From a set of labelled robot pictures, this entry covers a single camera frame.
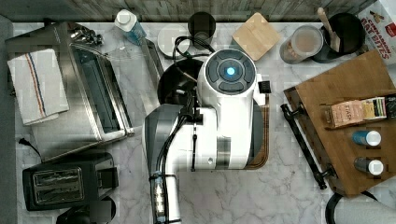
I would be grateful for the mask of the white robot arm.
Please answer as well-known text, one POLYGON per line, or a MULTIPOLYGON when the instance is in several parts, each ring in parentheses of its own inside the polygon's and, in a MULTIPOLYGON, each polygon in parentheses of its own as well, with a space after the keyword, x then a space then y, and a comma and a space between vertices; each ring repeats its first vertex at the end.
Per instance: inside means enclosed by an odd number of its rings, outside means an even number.
POLYGON ((143 123, 153 224, 181 224, 176 172, 243 170, 262 144, 254 62, 238 49, 213 52, 184 105, 163 104, 143 123))

